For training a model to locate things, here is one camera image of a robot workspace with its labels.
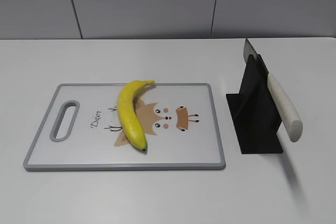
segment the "cutting board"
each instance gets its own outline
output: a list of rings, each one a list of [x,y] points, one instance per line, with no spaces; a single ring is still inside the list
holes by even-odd
[[[24,168],[56,171],[225,167],[209,84],[161,83],[139,95],[134,107],[146,134],[147,153],[136,150],[123,134],[117,98],[124,85],[59,85]]]

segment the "table surface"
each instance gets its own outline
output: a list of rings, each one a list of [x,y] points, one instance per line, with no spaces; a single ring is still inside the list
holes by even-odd
[[[243,39],[0,40],[0,223],[336,223],[336,39],[250,41],[303,120],[297,143],[281,125],[283,154],[240,153],[225,94]],[[226,168],[24,170],[57,85],[134,79],[210,83]]]

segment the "gray wall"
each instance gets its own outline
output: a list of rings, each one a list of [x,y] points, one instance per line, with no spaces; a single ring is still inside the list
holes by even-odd
[[[0,0],[0,39],[80,38],[70,0]]]
[[[73,2],[0,0],[0,39],[336,37],[336,0]]]
[[[213,38],[336,37],[336,0],[217,0]]]
[[[73,0],[83,38],[209,38],[215,0]]]

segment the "knife handle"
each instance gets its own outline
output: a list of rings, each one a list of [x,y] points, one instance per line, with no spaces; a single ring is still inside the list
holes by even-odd
[[[303,123],[293,103],[271,73],[267,76],[267,87],[279,111],[289,139],[292,142],[298,141],[302,135]]]

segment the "knife holder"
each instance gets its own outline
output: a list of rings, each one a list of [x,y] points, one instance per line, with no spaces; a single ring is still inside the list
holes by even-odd
[[[238,94],[226,94],[242,154],[282,153],[279,112],[261,72],[262,61],[248,57]]]

